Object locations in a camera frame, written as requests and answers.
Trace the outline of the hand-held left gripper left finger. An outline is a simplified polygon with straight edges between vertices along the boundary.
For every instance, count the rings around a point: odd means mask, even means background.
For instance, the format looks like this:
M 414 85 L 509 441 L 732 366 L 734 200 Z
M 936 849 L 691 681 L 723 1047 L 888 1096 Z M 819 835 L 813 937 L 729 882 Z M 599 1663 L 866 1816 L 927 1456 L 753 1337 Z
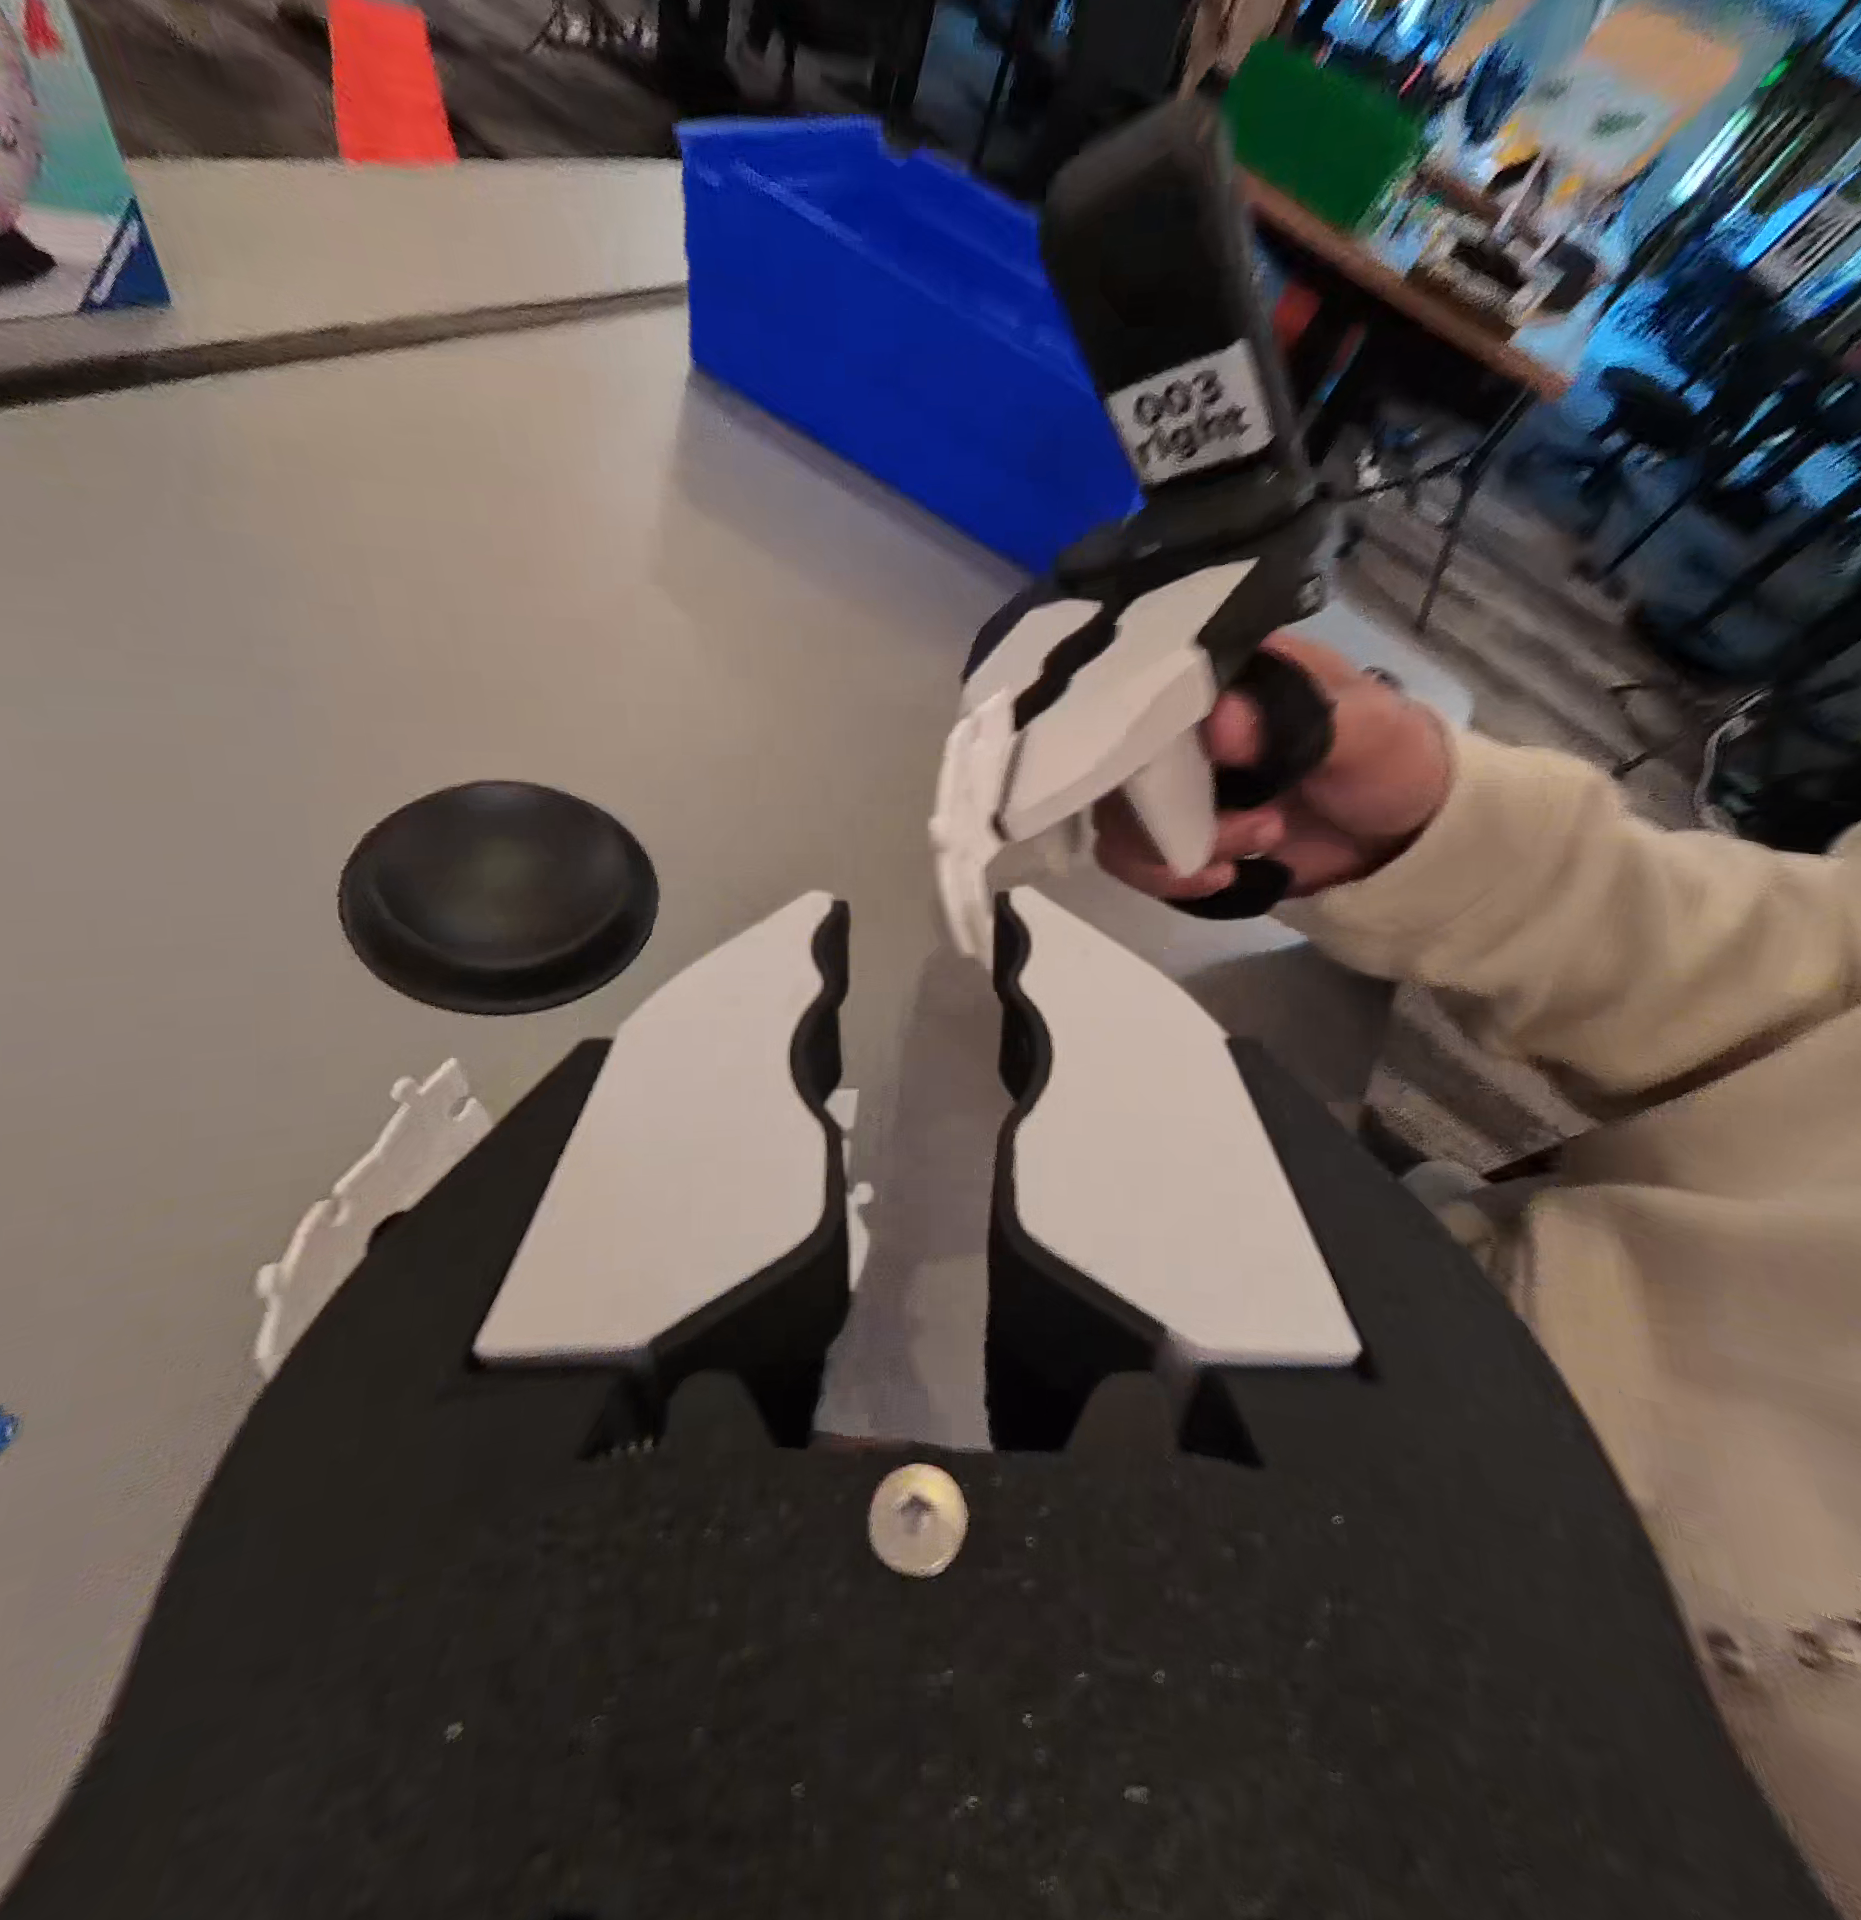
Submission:
M 813 1440 L 844 1329 L 849 900 L 806 892 L 616 1031 L 471 1341 L 483 1366 L 615 1370 L 655 1430 L 734 1375 L 777 1445 Z

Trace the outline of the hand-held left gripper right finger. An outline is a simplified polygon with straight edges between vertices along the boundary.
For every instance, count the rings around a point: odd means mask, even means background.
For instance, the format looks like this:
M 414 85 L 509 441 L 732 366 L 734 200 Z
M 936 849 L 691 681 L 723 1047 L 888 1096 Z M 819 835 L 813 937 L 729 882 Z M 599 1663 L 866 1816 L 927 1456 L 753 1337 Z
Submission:
M 1117 1375 L 1154 1375 L 1202 1440 L 1219 1379 L 1360 1372 L 1223 1023 L 1031 887 L 999 896 L 993 989 L 991 1442 L 1062 1450 Z

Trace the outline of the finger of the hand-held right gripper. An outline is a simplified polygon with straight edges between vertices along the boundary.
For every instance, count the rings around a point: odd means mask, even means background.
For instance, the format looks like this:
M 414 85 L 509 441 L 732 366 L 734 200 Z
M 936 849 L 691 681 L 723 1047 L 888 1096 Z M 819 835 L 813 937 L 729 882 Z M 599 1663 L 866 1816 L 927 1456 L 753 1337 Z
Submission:
M 1207 722 L 1219 671 L 1202 631 L 1258 572 L 1261 558 L 1207 564 L 1113 611 L 1110 641 L 1013 727 L 1006 841 L 1030 845 L 1086 815 Z
M 1013 598 L 981 628 L 964 677 L 964 727 L 993 705 L 1024 732 L 1062 700 L 1082 664 L 1117 633 L 1117 611 L 1096 598 Z

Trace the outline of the white-backed puzzle section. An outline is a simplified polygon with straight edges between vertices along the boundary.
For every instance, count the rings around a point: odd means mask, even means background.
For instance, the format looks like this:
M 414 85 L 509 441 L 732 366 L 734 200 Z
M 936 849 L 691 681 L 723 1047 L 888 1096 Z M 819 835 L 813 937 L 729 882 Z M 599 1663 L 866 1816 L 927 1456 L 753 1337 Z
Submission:
M 993 967 L 996 955 L 999 863 L 1011 860 L 1011 882 L 1019 887 L 1068 874 L 1093 846 L 1082 812 L 1025 839 L 1013 839 L 999 822 L 1016 757 L 1013 693 L 991 693 L 966 710 L 946 732 L 929 815 L 936 892 L 946 937 L 964 957 L 985 971 Z

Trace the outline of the colourful puzzle ball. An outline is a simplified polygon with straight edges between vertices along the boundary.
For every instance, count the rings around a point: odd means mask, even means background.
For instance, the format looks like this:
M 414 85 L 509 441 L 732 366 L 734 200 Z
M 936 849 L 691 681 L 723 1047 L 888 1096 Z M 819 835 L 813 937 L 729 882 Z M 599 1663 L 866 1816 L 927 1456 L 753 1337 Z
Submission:
M 492 1134 L 458 1059 L 390 1088 L 393 1112 L 370 1146 L 299 1220 L 283 1255 L 257 1274 L 257 1366 L 272 1379 L 322 1306 L 367 1258 L 370 1238 L 414 1206 Z M 864 1186 L 844 1189 L 840 1121 L 854 1092 L 813 1107 L 789 1065 L 761 1090 L 718 1090 L 710 1065 L 615 1041 L 538 1189 L 531 1248 L 518 1253 L 477 1335 L 488 1361 L 662 1356 L 726 1293 L 798 1253 L 814 1226 L 849 1230 L 849 1277 L 866 1234 Z

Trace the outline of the blue plastic bin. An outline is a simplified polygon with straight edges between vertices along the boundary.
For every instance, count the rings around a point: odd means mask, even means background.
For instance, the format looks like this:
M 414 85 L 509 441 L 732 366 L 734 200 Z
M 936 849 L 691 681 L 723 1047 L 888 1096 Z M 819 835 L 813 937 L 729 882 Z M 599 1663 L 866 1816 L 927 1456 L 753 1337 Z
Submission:
M 868 118 L 687 121 L 678 145 L 706 378 L 1025 569 L 1134 509 L 1025 204 Z

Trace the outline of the black ball stand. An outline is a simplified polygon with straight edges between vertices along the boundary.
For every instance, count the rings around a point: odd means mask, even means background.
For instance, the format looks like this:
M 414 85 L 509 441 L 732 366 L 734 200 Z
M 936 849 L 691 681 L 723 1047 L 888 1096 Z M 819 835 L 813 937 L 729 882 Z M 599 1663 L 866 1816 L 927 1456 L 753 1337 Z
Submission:
M 551 1013 L 646 950 L 655 863 L 604 809 L 532 781 L 432 789 L 341 872 L 341 930 L 382 984 L 477 1019 Z

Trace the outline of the person's right forearm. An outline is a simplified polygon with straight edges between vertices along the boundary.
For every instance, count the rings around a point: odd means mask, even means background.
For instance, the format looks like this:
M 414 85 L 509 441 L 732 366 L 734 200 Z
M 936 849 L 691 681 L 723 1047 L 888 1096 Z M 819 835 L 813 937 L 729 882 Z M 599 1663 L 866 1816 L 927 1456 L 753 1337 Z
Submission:
M 1608 1105 L 1861 1009 L 1861 822 L 1828 852 L 1662 828 L 1584 759 L 1442 735 L 1449 793 L 1417 841 L 1279 911 L 1336 961 L 1449 995 Z

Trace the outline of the teal puzzle picture box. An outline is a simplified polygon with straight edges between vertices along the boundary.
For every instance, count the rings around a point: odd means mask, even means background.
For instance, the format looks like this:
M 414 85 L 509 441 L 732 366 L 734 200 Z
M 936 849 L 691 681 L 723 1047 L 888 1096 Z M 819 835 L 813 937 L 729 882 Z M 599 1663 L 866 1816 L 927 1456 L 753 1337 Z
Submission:
M 168 306 L 68 3 L 0 3 L 0 325 Z

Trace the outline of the person's right hand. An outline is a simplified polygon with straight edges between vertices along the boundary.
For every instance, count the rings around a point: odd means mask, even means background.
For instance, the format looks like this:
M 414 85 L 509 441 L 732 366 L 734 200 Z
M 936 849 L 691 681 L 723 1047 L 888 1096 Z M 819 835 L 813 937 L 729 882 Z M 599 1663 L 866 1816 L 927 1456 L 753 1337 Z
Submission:
M 1108 797 L 1096 812 L 1096 863 L 1119 882 L 1160 900 L 1201 900 L 1229 888 L 1240 863 L 1266 860 L 1288 869 L 1288 897 L 1315 897 L 1397 860 L 1444 812 L 1452 751 L 1435 710 L 1294 631 L 1276 633 L 1266 653 L 1307 673 L 1331 705 L 1327 759 L 1270 805 L 1223 812 L 1212 856 L 1192 877 L 1158 860 L 1123 797 Z

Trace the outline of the green plastic bin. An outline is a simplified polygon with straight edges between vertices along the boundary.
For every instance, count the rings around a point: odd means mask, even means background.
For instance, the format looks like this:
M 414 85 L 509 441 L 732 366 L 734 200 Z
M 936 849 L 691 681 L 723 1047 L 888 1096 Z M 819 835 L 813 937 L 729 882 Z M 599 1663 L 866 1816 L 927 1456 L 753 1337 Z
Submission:
M 1283 40 L 1241 55 L 1222 112 L 1236 163 L 1343 234 L 1372 234 L 1430 154 L 1417 108 Z

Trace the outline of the wooden background table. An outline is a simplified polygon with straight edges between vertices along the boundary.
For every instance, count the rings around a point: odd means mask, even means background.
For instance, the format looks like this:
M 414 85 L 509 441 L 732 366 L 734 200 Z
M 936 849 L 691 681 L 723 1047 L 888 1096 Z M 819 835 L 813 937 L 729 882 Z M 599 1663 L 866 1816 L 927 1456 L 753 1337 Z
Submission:
M 1414 618 L 1430 628 L 1470 507 L 1518 423 L 1570 390 L 1570 373 L 1518 349 L 1484 311 L 1449 301 L 1417 266 L 1397 266 L 1372 237 L 1336 227 L 1295 195 L 1240 167 L 1240 192 L 1276 257 L 1318 296 L 1312 317 L 1283 349 L 1307 458 L 1328 472 L 1340 443 L 1374 423 L 1381 404 L 1475 390 L 1489 402 L 1479 434 L 1452 461 L 1421 468 L 1397 488 L 1458 474 Z

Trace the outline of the person's cream sweatshirt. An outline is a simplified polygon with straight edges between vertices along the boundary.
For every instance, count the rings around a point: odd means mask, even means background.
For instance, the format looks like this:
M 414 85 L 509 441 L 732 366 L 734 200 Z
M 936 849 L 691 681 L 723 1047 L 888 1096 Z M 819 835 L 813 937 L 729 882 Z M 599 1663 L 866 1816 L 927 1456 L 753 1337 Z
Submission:
M 1716 1712 L 1861 1918 L 1861 1005 L 1540 1177 L 1408 1183 L 1572 1387 Z

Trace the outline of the orange traffic cone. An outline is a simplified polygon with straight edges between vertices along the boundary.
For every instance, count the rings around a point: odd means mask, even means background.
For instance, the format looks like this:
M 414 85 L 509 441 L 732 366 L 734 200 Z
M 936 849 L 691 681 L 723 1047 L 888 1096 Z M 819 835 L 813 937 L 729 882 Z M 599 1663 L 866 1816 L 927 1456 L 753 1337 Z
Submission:
M 341 155 L 351 165 L 443 167 L 458 142 L 426 19 L 414 3 L 328 3 Z

